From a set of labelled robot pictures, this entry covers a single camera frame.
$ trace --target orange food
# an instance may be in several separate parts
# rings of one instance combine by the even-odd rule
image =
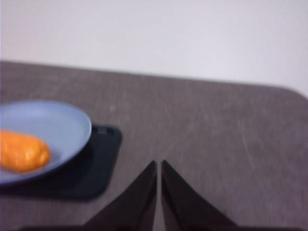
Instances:
[[[44,141],[21,133],[1,130],[1,167],[27,172],[48,164],[50,150]]]

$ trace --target plate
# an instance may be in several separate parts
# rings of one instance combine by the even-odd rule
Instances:
[[[50,162],[43,168],[16,173],[1,168],[0,185],[43,176],[71,160],[91,135],[88,115],[72,105],[54,101],[23,101],[0,106],[3,129],[34,135],[51,150]]]

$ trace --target black mat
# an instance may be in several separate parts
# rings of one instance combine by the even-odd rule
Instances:
[[[37,180],[2,186],[0,194],[72,200],[98,196],[108,185],[121,139],[117,128],[92,126],[89,142],[72,161]]]

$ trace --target tabletop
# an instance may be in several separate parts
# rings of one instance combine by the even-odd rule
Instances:
[[[1,103],[25,99],[75,105],[123,142],[101,196],[1,196],[2,230],[83,224],[164,159],[239,225],[308,228],[308,101],[291,90],[2,62]],[[165,228],[159,183],[155,231]]]

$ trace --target wall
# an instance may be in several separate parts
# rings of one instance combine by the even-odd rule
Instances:
[[[2,0],[1,58],[308,96],[308,1]]]

